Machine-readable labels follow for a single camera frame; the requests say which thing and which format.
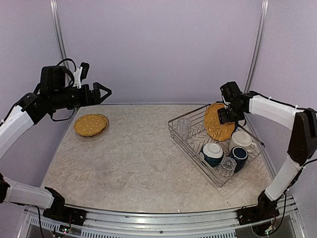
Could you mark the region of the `blue dotted plate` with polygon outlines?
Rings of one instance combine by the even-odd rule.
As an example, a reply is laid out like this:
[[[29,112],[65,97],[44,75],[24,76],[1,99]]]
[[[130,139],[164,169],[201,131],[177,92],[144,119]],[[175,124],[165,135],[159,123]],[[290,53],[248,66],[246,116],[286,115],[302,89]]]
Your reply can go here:
[[[233,130],[233,133],[237,130],[237,128],[238,128],[238,121],[235,122],[235,129]]]

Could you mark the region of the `teal white bowl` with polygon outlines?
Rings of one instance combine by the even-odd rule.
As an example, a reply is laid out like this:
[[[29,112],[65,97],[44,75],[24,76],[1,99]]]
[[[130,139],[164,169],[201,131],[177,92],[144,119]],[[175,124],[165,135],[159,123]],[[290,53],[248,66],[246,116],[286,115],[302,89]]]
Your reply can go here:
[[[201,153],[204,160],[213,168],[218,166],[224,157],[223,149],[216,143],[206,143],[202,147]]]

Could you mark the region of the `clear glass front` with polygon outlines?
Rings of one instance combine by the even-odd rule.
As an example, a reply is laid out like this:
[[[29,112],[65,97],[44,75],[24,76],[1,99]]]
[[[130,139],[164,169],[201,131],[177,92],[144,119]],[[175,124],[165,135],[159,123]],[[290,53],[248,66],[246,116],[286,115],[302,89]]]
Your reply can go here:
[[[225,157],[222,159],[217,171],[222,177],[228,179],[233,176],[236,165],[236,161],[233,158]]]

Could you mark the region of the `clear glass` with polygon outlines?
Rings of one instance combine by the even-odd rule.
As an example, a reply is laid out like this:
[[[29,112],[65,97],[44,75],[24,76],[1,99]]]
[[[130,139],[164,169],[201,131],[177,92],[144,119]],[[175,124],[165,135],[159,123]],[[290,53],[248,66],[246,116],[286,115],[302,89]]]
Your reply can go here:
[[[233,176],[236,165],[236,161],[233,158],[225,157],[222,159],[217,171],[222,177],[228,179]]]
[[[192,126],[188,118],[181,118],[177,121],[176,132],[187,143],[192,143]]]

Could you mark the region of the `dark blue mug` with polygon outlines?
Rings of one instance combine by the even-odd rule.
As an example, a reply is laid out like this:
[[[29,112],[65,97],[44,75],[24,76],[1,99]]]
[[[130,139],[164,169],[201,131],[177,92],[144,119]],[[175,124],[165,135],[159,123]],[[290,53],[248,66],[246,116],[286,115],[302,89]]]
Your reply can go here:
[[[236,168],[234,170],[234,173],[238,173],[246,164],[247,158],[248,158],[248,152],[243,147],[233,147],[230,151],[230,157],[234,159],[236,162]]]

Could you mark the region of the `right aluminium frame post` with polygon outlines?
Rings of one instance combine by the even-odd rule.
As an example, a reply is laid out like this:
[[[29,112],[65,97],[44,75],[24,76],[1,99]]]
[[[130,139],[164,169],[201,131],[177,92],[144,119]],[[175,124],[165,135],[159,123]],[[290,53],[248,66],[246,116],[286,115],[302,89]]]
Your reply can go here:
[[[254,80],[257,63],[258,63],[260,53],[261,53],[261,48],[262,48],[262,42],[263,42],[267,14],[268,14],[268,6],[269,6],[269,0],[262,0],[255,45],[254,45],[253,54],[251,58],[251,64],[248,71],[247,81],[244,87],[245,93],[250,91],[253,80]]]

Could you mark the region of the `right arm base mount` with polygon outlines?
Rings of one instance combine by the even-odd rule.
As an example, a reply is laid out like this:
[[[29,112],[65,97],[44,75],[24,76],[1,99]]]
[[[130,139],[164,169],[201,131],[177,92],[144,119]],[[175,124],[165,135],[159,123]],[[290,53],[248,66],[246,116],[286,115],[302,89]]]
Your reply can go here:
[[[257,206],[242,207],[238,209],[236,213],[238,216],[239,225],[256,223],[267,219],[272,219],[280,215],[277,208],[267,211],[259,209]]]

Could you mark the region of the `left aluminium frame post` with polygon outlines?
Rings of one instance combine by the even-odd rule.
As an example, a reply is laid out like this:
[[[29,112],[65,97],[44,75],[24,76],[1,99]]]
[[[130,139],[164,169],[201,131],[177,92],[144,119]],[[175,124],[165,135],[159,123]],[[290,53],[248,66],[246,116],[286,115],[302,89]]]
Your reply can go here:
[[[61,26],[61,21],[59,16],[58,2],[57,0],[49,0],[49,2],[50,2],[50,10],[51,10],[51,15],[53,20],[53,28],[55,32],[56,41],[57,41],[57,47],[59,50],[60,59],[63,60],[67,58],[67,53],[66,53],[66,48],[65,48],[65,43],[64,43],[63,33],[62,33],[62,26]]]

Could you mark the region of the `front aluminium rail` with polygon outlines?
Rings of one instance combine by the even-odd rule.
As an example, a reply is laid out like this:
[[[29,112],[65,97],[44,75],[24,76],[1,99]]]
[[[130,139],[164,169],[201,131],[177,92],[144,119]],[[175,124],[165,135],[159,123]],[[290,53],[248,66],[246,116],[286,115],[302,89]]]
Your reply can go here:
[[[81,225],[39,217],[26,207],[19,238],[255,238],[269,226],[271,238],[307,237],[292,196],[277,204],[280,215],[255,223],[242,223],[237,209],[192,213],[132,213],[85,208]]]

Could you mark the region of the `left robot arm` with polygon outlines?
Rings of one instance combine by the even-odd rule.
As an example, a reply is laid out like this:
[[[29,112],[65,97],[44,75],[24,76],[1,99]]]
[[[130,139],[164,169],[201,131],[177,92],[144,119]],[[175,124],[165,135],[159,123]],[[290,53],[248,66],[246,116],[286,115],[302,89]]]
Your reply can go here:
[[[12,145],[46,115],[52,117],[57,110],[74,110],[101,104],[112,91],[95,82],[93,89],[82,84],[89,65],[82,63],[71,72],[61,65],[45,66],[34,92],[27,93],[9,110],[0,123],[0,155],[4,156]],[[5,176],[0,177],[1,203],[15,203],[49,209],[58,220],[69,216],[64,198],[52,188],[26,185]]]

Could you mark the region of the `cream bird pattern plate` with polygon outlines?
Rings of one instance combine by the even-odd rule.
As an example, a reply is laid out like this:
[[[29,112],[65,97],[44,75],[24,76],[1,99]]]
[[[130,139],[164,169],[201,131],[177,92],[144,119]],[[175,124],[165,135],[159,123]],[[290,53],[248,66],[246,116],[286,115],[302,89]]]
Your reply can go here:
[[[101,119],[105,122],[105,126],[103,126],[101,129],[98,129],[97,132],[90,133],[90,134],[84,134],[84,133],[78,133],[78,134],[82,137],[85,137],[85,138],[92,138],[92,137],[96,137],[96,136],[102,134],[108,128],[109,120],[107,117],[102,117]]]

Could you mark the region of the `yellow dotted plate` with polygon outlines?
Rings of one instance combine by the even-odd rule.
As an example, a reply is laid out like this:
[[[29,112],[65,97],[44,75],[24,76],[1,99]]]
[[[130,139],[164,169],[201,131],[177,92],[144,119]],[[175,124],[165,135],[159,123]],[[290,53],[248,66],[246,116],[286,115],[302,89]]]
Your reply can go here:
[[[207,107],[204,115],[204,126],[207,134],[212,137],[213,140],[225,141],[229,139],[235,130],[235,123],[228,122],[220,124],[218,118],[218,109],[223,109],[225,105],[223,103],[213,103]]]
[[[97,132],[105,126],[105,122],[101,119],[105,117],[102,114],[87,114],[76,120],[74,130],[78,133],[90,134]]]

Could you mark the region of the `white mug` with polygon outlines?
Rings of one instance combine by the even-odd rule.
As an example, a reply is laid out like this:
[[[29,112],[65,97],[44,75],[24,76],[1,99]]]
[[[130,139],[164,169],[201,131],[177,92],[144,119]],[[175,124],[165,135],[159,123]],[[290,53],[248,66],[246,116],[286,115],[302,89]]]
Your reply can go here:
[[[244,131],[236,131],[231,136],[229,151],[234,147],[243,147],[248,153],[253,153],[257,149],[257,144],[252,141],[251,136]]]

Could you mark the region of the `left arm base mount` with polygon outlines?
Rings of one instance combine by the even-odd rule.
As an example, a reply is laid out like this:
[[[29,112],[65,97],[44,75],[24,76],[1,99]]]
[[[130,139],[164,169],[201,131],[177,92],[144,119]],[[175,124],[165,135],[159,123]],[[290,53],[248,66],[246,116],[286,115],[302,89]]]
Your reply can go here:
[[[43,216],[55,221],[70,225],[83,226],[87,212],[83,209],[65,206],[64,204],[53,204],[43,212]]]

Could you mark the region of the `aluminium frame post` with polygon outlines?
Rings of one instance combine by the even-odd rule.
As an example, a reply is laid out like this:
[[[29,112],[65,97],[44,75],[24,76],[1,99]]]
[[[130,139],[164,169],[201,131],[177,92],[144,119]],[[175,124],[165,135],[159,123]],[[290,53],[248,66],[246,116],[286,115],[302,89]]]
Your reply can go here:
[[[262,42],[263,42],[267,14],[268,14],[268,6],[269,6],[269,0],[262,0],[255,45],[254,45],[253,54],[251,58],[251,64],[248,71],[247,81],[244,87],[245,93],[250,91],[253,80],[254,80],[257,63],[258,63],[260,53],[261,53],[261,48],[262,48]]]
[[[57,41],[57,47],[59,50],[60,59],[63,60],[67,58],[67,53],[66,53],[66,48],[65,48],[65,43],[64,43],[63,33],[62,33],[62,26],[61,26],[61,21],[59,16],[58,2],[57,0],[49,0],[49,2],[50,2],[50,10],[51,10],[51,15],[53,20],[53,28],[55,32],[56,41]]]

